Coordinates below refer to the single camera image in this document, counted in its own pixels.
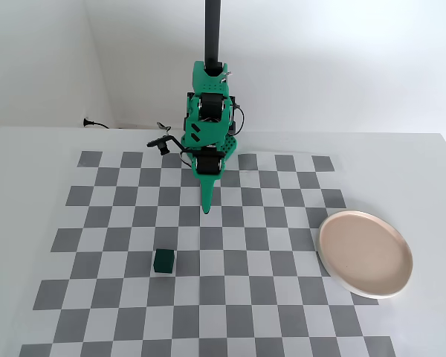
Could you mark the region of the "green gripper black servo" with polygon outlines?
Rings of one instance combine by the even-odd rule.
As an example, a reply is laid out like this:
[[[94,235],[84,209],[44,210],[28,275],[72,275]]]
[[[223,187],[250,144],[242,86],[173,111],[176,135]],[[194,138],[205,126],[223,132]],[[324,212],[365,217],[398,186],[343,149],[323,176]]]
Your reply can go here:
[[[192,169],[201,183],[201,206],[204,214],[208,214],[213,200],[213,189],[217,179],[222,177],[226,153],[215,147],[201,147],[190,150]]]

